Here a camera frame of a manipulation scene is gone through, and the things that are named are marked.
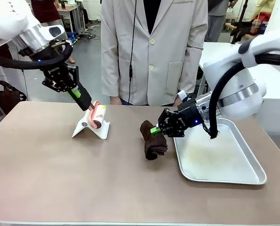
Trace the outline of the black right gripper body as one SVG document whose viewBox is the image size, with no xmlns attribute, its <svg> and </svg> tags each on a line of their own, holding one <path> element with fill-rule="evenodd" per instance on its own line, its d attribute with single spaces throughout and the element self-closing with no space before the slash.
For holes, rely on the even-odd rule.
<svg viewBox="0 0 280 226">
<path fill-rule="evenodd" d="M 204 122 L 199 110 L 196 106 L 195 99 L 189 99 L 177 106 L 179 113 L 180 128 L 178 129 L 177 137 L 184 137 L 184 132 L 188 128 L 193 128 Z"/>
</svg>

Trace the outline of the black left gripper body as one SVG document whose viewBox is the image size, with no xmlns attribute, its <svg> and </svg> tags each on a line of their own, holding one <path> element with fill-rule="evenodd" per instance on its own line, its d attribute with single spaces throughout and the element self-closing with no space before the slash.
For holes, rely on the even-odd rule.
<svg viewBox="0 0 280 226">
<path fill-rule="evenodd" d="M 46 79 L 54 81 L 56 83 L 60 81 L 68 81 L 70 78 L 67 63 L 61 64 L 53 69 L 45 69 L 42 72 L 44 73 Z"/>
</svg>

